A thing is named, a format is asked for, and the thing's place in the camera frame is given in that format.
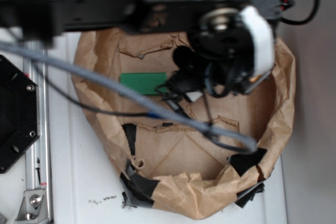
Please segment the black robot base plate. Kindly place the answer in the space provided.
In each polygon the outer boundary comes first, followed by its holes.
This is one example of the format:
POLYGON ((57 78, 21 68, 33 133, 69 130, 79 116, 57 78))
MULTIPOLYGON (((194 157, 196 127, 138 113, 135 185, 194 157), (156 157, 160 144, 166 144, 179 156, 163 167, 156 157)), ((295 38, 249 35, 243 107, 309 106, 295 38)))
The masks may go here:
POLYGON ((1 174, 38 139, 37 85, 1 55, 1 174))

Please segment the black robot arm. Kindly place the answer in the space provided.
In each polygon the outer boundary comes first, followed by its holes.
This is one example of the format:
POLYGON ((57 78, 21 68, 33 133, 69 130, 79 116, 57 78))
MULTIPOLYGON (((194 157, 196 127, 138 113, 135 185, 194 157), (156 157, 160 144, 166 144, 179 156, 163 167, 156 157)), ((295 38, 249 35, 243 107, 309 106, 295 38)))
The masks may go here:
POLYGON ((117 27, 131 34, 183 31, 169 99, 206 91, 248 94, 275 63, 275 29, 290 0, 1 0, 1 25, 50 43, 66 31, 117 27))

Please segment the black gripper white cap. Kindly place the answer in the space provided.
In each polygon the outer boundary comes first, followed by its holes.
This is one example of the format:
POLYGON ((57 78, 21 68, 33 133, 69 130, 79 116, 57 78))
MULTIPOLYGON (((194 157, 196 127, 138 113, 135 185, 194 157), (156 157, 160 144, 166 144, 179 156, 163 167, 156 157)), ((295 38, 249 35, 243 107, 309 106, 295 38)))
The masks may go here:
POLYGON ((200 31, 189 32, 190 47, 173 52, 178 70, 157 92, 164 101, 194 101, 192 93, 214 98, 249 94, 275 64, 274 33, 256 7, 221 8, 200 19, 200 31))

